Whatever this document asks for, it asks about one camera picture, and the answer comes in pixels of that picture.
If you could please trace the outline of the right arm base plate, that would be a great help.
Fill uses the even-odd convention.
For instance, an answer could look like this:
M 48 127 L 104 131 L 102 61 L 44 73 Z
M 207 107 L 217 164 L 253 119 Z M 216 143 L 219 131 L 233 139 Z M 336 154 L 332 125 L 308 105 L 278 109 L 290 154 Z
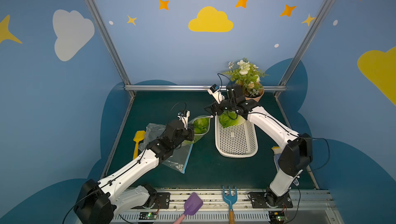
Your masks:
M 248 192 L 247 196 L 254 209 L 293 208 L 293 203 L 288 193 L 278 197 L 273 193 Z

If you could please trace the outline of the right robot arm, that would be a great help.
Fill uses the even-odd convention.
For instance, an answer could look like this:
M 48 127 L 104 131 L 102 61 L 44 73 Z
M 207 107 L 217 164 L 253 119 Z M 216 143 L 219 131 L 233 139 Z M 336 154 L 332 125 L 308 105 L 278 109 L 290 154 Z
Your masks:
M 234 111 L 238 117 L 243 117 L 269 135 L 281 149 L 279 169 L 266 189 L 266 204 L 271 208 L 278 207 L 287 200 L 292 183 L 313 161 L 312 137 L 283 125 L 257 101 L 247 100 L 238 84 L 226 87 L 228 98 L 221 94 L 221 88 L 217 85 L 211 86 L 207 92 L 215 99 L 206 107 L 211 115 L 220 116 L 227 111 Z

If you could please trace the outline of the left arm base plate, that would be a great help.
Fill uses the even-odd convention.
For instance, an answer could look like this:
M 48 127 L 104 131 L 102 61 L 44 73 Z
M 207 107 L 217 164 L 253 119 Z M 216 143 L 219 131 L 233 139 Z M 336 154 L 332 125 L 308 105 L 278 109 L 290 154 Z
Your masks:
M 144 207 L 148 209 L 168 209 L 170 204 L 170 196 L 169 192 L 159 192 L 156 194 L 152 194 Z

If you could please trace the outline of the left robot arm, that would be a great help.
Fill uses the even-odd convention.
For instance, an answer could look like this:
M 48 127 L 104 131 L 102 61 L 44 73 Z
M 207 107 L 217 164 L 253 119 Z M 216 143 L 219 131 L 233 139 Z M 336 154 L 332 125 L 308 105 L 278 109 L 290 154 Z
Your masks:
M 83 224 L 109 224 L 116 214 L 122 213 L 120 196 L 124 191 L 171 157 L 183 141 L 193 140 L 194 124 L 173 120 L 136 159 L 98 182 L 93 179 L 86 181 L 71 210 Z

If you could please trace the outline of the clear zip-top bag blue seal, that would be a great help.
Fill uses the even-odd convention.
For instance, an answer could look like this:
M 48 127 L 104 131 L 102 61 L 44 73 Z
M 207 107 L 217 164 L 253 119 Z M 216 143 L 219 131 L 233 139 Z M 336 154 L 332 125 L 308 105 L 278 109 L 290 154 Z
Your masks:
M 171 146 L 164 137 L 166 125 L 149 123 L 146 127 L 144 140 L 139 145 L 139 150 L 153 150 L 159 156 L 159 164 L 184 173 L 192 151 L 193 144 Z

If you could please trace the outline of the pink-dotted bag of cabbages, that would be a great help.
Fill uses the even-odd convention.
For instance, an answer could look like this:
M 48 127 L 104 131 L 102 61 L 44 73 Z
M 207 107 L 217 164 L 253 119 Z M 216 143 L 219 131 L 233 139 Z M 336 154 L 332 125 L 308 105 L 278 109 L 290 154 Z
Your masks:
M 199 141 L 205 134 L 208 133 L 210 129 L 210 120 L 213 118 L 212 115 L 201 115 L 189 121 L 188 124 L 193 124 L 194 126 L 194 138 L 193 141 L 184 140 L 182 142 L 183 146 L 191 145 Z

